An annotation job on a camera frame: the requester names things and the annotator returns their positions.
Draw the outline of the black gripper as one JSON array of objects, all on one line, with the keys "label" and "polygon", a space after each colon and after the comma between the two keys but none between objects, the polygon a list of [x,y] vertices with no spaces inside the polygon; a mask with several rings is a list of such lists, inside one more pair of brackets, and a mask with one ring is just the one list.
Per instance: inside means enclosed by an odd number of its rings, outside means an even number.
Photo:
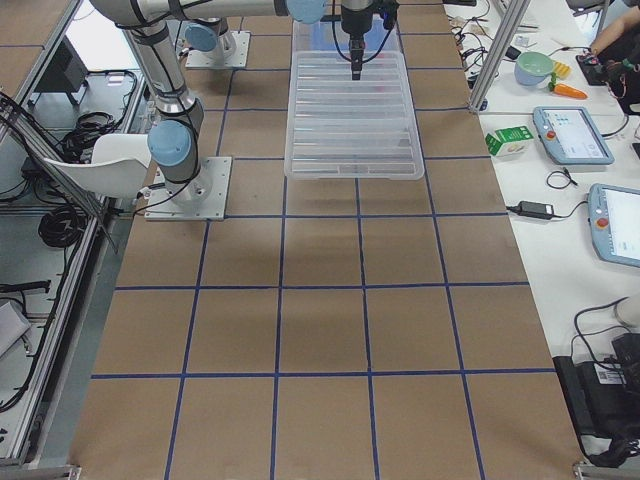
[{"label": "black gripper", "polygon": [[349,36],[351,79],[360,80],[364,36],[371,30],[374,6],[372,0],[343,0],[341,28]]}]

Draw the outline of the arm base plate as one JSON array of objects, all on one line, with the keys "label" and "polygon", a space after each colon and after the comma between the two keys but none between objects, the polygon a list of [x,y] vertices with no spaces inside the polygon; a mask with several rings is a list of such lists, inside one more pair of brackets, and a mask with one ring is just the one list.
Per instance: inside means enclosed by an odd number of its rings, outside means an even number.
[{"label": "arm base plate", "polygon": [[147,196],[150,207],[143,211],[149,221],[199,221],[224,219],[231,177],[231,157],[206,157],[200,172],[177,196],[180,186],[167,183],[160,168],[156,168],[154,183],[164,186]]},{"label": "arm base plate", "polygon": [[191,50],[187,69],[230,70],[244,69],[248,60],[251,34],[248,31],[228,30],[222,35],[192,25],[185,33]]}]

